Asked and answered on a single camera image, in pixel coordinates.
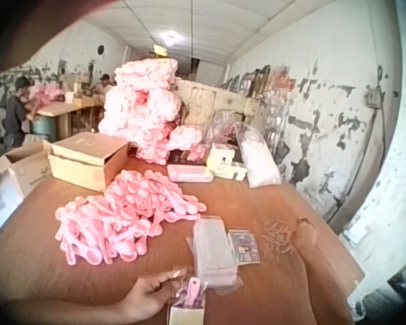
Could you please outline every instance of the clear plastic container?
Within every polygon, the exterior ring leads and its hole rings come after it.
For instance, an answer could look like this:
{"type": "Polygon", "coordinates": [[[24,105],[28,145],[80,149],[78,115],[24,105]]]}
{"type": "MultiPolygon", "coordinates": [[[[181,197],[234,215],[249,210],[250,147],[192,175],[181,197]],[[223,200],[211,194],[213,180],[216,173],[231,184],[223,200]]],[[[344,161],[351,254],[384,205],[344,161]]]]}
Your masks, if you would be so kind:
{"type": "Polygon", "coordinates": [[[210,183],[214,176],[205,166],[169,165],[168,178],[176,182],[210,183]]]}

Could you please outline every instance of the pile of pink spoons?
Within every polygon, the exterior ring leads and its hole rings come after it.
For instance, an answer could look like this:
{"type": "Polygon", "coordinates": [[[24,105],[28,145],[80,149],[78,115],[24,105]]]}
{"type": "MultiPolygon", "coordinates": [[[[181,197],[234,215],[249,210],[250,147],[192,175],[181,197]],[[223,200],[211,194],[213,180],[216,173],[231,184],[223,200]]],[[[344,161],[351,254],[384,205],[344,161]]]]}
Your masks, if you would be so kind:
{"type": "Polygon", "coordinates": [[[92,265],[112,264],[117,256],[131,262],[147,253],[148,237],[162,234],[163,221],[197,220],[205,210],[159,172],[122,171],[104,195],[77,196],[57,209],[61,225],[55,239],[69,265],[76,255],[92,265]]]}

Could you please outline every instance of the box lid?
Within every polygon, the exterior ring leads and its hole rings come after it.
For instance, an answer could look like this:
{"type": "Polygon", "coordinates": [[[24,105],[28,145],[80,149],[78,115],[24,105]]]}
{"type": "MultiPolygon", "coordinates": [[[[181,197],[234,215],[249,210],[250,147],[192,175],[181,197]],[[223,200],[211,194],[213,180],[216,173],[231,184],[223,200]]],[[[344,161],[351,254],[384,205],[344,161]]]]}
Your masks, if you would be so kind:
{"type": "Polygon", "coordinates": [[[128,141],[101,133],[82,132],[53,144],[53,154],[94,166],[104,166],[106,160],[128,141]]]}
{"type": "Polygon", "coordinates": [[[39,140],[31,144],[26,144],[22,147],[15,148],[6,152],[0,157],[0,173],[4,173],[12,164],[25,159],[37,152],[48,151],[51,149],[51,144],[45,140],[39,140]]]}

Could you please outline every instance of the ceiling light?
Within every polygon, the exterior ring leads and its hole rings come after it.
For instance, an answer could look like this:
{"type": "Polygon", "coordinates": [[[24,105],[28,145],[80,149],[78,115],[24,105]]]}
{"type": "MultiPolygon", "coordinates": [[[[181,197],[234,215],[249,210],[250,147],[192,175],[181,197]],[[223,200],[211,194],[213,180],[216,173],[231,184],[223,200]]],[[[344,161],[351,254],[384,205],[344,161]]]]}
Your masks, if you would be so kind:
{"type": "Polygon", "coordinates": [[[172,47],[174,44],[182,40],[182,37],[178,35],[176,32],[165,32],[161,34],[164,43],[168,47],[172,47]]]}

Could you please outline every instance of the wooden table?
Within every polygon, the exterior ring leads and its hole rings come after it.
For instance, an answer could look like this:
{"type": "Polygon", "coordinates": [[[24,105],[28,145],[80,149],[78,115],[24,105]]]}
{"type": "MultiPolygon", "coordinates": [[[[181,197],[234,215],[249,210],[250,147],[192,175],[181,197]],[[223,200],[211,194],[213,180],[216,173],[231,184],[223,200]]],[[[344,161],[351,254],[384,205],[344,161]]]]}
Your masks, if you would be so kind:
{"type": "Polygon", "coordinates": [[[37,111],[37,114],[56,119],[57,139],[62,140],[72,135],[72,123],[70,113],[76,112],[77,110],[84,110],[86,108],[92,108],[92,106],[79,107],[75,106],[74,104],[57,102],[42,107],[40,110],[37,111]]]}
{"type": "MultiPolygon", "coordinates": [[[[125,169],[163,171],[165,167],[130,159],[125,169]]],[[[210,184],[183,183],[184,193],[197,196],[208,206],[207,214],[223,218],[227,229],[248,228],[256,234],[261,264],[240,267],[244,285],[206,298],[205,324],[310,324],[313,314],[307,294],[307,274],[298,253],[277,258],[265,251],[261,236],[265,222],[281,219],[292,225],[308,217],[318,228],[317,245],[332,266],[346,296],[363,272],[326,223],[289,184],[250,189],[246,182],[216,178],[210,184]]],[[[112,265],[66,263],[54,239],[59,221],[55,210],[75,196],[94,194],[50,177],[18,207],[0,230],[0,299],[45,297],[80,303],[104,304],[122,299],[138,276],[192,266],[186,243],[192,222],[163,225],[161,236],[148,240],[149,251],[132,263],[121,259],[112,265]]],[[[165,324],[166,308],[145,324],[165,324]]]]}

